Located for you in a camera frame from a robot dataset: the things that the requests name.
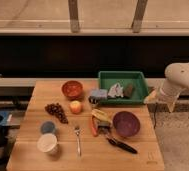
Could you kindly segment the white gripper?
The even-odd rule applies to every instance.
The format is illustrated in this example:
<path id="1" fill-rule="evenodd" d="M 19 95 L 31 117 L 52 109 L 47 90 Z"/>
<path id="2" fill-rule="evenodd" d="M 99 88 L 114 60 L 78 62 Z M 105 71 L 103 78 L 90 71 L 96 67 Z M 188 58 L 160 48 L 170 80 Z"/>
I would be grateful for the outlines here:
<path id="1" fill-rule="evenodd" d="M 170 113 L 174 111 L 176 100 L 181 92 L 177 87 L 160 87 L 158 90 L 153 90 L 148 96 L 145 97 L 144 103 L 156 103 L 158 99 L 166 102 Z"/>

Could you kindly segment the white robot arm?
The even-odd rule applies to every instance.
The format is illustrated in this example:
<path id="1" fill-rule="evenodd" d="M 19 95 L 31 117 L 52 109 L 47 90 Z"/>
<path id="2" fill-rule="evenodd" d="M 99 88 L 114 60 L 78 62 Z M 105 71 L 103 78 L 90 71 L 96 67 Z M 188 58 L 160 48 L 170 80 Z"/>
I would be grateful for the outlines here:
<path id="1" fill-rule="evenodd" d="M 144 103 L 164 102 L 173 112 L 177 99 L 185 90 L 189 90 L 189 62 L 172 63 L 165 69 L 163 83 L 145 97 Z"/>

